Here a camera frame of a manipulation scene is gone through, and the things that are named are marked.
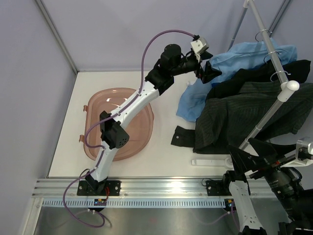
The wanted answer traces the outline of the light blue shirt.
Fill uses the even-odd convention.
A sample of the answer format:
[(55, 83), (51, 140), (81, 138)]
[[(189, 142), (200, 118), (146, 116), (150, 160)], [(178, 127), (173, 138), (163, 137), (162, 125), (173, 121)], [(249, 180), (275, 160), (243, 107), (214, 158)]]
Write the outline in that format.
[(244, 42), (233, 45), (225, 53), (213, 56), (208, 61), (213, 70), (221, 71), (222, 74), (206, 84), (203, 84), (199, 78), (193, 84), (188, 84), (180, 97), (176, 116), (188, 122), (195, 122), (201, 115), (206, 97), (213, 87), (231, 79), (240, 69), (259, 68), (270, 60), (267, 56), (264, 62), (267, 53), (264, 42)]

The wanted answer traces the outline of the pink hanger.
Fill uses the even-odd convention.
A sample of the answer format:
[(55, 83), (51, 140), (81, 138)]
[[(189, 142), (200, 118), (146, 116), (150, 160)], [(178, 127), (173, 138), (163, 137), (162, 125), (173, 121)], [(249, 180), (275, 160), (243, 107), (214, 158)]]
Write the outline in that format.
[(260, 39), (259, 37), (261, 37), (261, 38), (263, 37), (263, 36), (262, 36), (262, 33), (263, 33), (263, 32), (266, 32), (269, 37), (270, 37), (271, 34), (272, 34), (272, 31), (270, 31), (270, 30), (268, 30), (268, 29), (260, 30), (260, 31), (255, 35), (255, 40), (256, 40), (256, 42), (260, 42), (260, 41), (261, 41), (261, 39)]

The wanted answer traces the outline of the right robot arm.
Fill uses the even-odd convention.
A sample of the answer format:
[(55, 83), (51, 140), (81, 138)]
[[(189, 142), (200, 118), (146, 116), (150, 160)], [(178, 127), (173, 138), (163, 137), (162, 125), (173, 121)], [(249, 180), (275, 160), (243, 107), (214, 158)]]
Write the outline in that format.
[(311, 160), (313, 143), (307, 139), (292, 145), (277, 145), (254, 138), (249, 141), (256, 156), (229, 145), (233, 171), (223, 176), (222, 190), (231, 194), (236, 207), (241, 235), (265, 235), (267, 232), (258, 219), (253, 207), (245, 174), (251, 179), (264, 178), (284, 208), (290, 220), (280, 222), (280, 235), (311, 235), (313, 233), (313, 191), (303, 189), (302, 175), (293, 167), (284, 165), (293, 160)]

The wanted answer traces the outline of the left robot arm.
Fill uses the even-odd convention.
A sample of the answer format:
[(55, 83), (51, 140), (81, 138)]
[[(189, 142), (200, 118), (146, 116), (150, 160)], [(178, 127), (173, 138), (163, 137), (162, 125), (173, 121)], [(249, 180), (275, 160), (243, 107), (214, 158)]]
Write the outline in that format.
[(106, 192), (106, 181), (113, 159), (130, 139), (126, 132), (127, 126), (146, 105), (173, 85), (175, 76), (193, 71), (197, 78), (206, 82), (201, 62), (212, 58), (213, 55), (207, 52), (208, 48), (208, 44), (196, 40), (191, 43), (191, 50), (187, 55), (183, 55), (179, 45), (167, 45), (139, 89), (110, 113), (103, 111), (100, 114), (98, 125), (101, 143), (97, 145), (99, 154), (95, 166), (83, 180), (87, 184), (88, 192), (94, 195)]

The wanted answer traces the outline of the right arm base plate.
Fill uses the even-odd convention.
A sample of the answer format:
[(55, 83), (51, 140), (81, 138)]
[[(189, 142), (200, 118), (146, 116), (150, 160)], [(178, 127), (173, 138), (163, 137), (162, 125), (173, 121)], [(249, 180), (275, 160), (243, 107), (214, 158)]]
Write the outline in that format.
[(250, 189), (247, 179), (232, 179), (232, 178), (222, 178), (222, 179), (211, 179), (204, 178), (201, 184), (206, 188), (208, 196), (232, 196), (234, 197), (238, 189), (239, 192), (244, 192), (247, 190), (247, 194), (250, 196)]

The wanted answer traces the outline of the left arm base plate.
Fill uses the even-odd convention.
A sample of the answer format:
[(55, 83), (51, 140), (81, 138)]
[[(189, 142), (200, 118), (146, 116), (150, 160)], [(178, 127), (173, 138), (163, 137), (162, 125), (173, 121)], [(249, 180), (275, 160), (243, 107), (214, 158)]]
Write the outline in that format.
[(78, 196), (119, 196), (121, 189), (121, 181), (107, 180), (104, 184), (100, 184), (93, 189), (86, 180), (79, 182)]

